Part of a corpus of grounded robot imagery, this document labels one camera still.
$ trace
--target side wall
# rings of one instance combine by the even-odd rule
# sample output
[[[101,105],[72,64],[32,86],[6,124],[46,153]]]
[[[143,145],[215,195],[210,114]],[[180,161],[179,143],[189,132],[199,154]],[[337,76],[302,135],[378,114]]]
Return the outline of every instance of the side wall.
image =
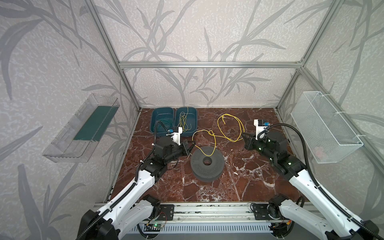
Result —
[[[120,61],[299,61],[331,0],[94,0]],[[140,104],[276,106],[293,69],[126,69]]]
[[[82,1],[0,1],[0,239],[75,239],[137,116]],[[42,156],[91,93],[121,106],[87,163]]]
[[[383,1],[345,1],[306,68],[351,116],[378,150],[384,152],[384,5]],[[294,124],[291,111],[303,91],[314,91],[298,78],[279,109],[282,120]],[[298,136],[291,140],[302,156]],[[312,168],[319,181],[346,207],[384,229],[384,177],[361,149],[342,161]]]

